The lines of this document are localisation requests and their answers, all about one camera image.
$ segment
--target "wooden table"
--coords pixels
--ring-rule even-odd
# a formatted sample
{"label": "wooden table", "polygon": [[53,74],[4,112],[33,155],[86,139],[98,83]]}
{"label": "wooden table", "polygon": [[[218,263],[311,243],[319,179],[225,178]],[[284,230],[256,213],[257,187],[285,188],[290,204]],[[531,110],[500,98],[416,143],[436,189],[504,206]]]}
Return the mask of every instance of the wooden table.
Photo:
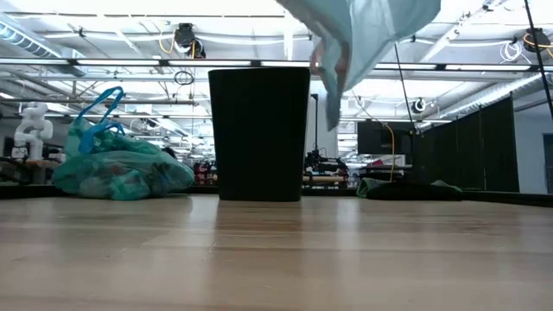
{"label": "wooden table", "polygon": [[553,209],[0,200],[0,310],[552,310]]}

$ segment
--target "red object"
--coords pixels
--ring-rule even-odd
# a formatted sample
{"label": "red object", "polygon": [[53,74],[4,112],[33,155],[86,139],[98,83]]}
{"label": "red object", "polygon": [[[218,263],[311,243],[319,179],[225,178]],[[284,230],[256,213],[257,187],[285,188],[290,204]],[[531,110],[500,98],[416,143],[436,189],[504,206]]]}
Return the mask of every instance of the red object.
{"label": "red object", "polygon": [[368,166],[382,166],[384,165],[384,162],[382,162],[382,160],[376,160],[375,162],[369,164]]}

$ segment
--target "blue bag handle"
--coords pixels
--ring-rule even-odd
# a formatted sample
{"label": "blue bag handle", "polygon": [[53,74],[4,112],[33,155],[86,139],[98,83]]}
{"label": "blue bag handle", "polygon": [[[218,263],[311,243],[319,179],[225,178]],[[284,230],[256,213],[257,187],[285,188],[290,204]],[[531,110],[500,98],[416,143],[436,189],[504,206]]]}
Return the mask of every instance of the blue bag handle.
{"label": "blue bag handle", "polygon": [[79,152],[84,154],[91,153],[92,148],[94,148],[94,136],[111,128],[118,129],[117,133],[120,132],[124,135],[123,126],[119,122],[110,121],[96,124],[83,133],[83,137],[80,139]]}
{"label": "blue bag handle", "polygon": [[98,98],[96,98],[96,100],[94,100],[94,102],[92,104],[90,104],[88,107],[86,107],[85,109],[83,109],[83,111],[80,112],[80,114],[77,116],[77,118],[75,120],[80,120],[81,118],[83,118],[83,116],[93,108],[93,106],[97,105],[97,104],[100,104],[102,103],[103,101],[105,101],[106,99],[108,99],[115,91],[119,91],[119,94],[115,97],[115,99],[113,99],[113,103],[111,103],[111,106],[110,108],[105,112],[104,116],[102,117],[102,119],[100,120],[100,123],[104,122],[105,119],[107,118],[107,116],[110,115],[110,113],[118,107],[118,103],[119,101],[121,100],[121,98],[123,98],[124,96],[124,93],[123,93],[123,87],[121,86],[116,86],[116,87],[112,87],[110,89],[107,89],[105,90],[103,93],[100,94],[100,96],[98,96]]}
{"label": "blue bag handle", "polygon": [[105,112],[104,116],[100,120],[100,122],[96,125],[93,125],[90,129],[86,130],[83,133],[82,138],[80,139],[79,144],[79,152],[84,154],[89,154],[92,151],[92,148],[94,147],[94,136],[97,133],[109,130],[111,128],[118,129],[117,133],[121,133],[124,135],[123,126],[116,122],[116,121],[109,121],[106,122],[105,119],[107,116],[110,115],[110,113],[118,107],[118,103],[123,98],[123,88],[121,86],[112,87],[110,89],[105,90],[92,104],[90,104],[88,107],[83,109],[83,111],[80,112],[80,114],[77,116],[75,120],[80,120],[83,118],[83,116],[93,108],[93,106],[102,103],[106,99],[108,99],[114,92],[119,91],[119,94],[113,99],[113,103],[111,103],[110,108]]}

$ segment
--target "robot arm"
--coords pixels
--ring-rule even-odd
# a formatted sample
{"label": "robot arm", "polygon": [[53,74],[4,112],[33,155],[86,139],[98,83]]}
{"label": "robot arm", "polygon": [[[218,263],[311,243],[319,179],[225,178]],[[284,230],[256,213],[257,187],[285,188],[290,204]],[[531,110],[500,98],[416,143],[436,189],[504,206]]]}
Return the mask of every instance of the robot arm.
{"label": "robot arm", "polygon": [[[17,126],[14,135],[15,146],[12,149],[11,156],[13,158],[23,158],[27,155],[27,150],[24,148],[26,143],[31,144],[30,159],[42,159],[42,139],[50,139],[54,134],[52,122],[44,119],[44,114],[48,111],[48,106],[44,103],[30,104],[30,108],[23,110],[23,119],[21,124]],[[29,133],[25,133],[27,129],[32,129]]]}

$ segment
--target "fluorescent light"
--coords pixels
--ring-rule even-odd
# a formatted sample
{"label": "fluorescent light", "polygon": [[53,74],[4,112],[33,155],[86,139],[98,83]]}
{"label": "fluorescent light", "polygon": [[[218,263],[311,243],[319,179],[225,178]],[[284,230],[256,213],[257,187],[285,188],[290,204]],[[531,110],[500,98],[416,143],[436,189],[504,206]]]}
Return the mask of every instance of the fluorescent light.
{"label": "fluorescent light", "polygon": [[527,71],[530,66],[521,65],[447,65],[446,70],[459,71]]}
{"label": "fluorescent light", "polygon": [[0,64],[25,64],[25,65],[69,65],[67,60],[56,59],[0,59]]}
{"label": "fluorescent light", "polygon": [[262,67],[303,67],[309,68],[308,61],[262,61]]}
{"label": "fluorescent light", "polygon": [[159,66],[157,60],[77,60],[84,66]]}
{"label": "fluorescent light", "polygon": [[372,119],[373,122],[404,122],[404,123],[408,123],[408,122],[411,122],[409,119]]}
{"label": "fluorescent light", "polygon": [[0,92],[0,96],[2,96],[3,98],[9,98],[9,99],[12,99],[12,98],[14,98],[13,96],[11,96],[11,95],[8,95],[8,94],[6,94],[6,93],[3,93],[3,92]]}
{"label": "fluorescent light", "polygon": [[451,120],[423,120],[425,123],[431,123],[431,124],[447,124],[451,123]]}
{"label": "fluorescent light", "polygon": [[[432,64],[400,64],[402,70],[434,70],[435,65]],[[374,69],[392,69],[392,70],[398,70],[399,66],[397,64],[391,64],[391,63],[383,63],[383,64],[377,64]]]}
{"label": "fluorescent light", "polygon": [[162,142],[162,141],[151,141],[148,143],[154,144],[156,146],[165,146],[165,142]]}
{"label": "fluorescent light", "polygon": [[172,119],[205,119],[205,120],[211,120],[212,116],[168,116]]}
{"label": "fluorescent light", "polygon": [[170,66],[191,67],[249,67],[249,60],[170,60]]}
{"label": "fluorescent light", "polygon": [[118,118],[159,118],[163,116],[152,116],[149,114],[126,114],[126,115],[117,115]]}
{"label": "fluorescent light", "polygon": [[340,121],[343,122],[365,122],[367,120],[366,117],[341,117]]}

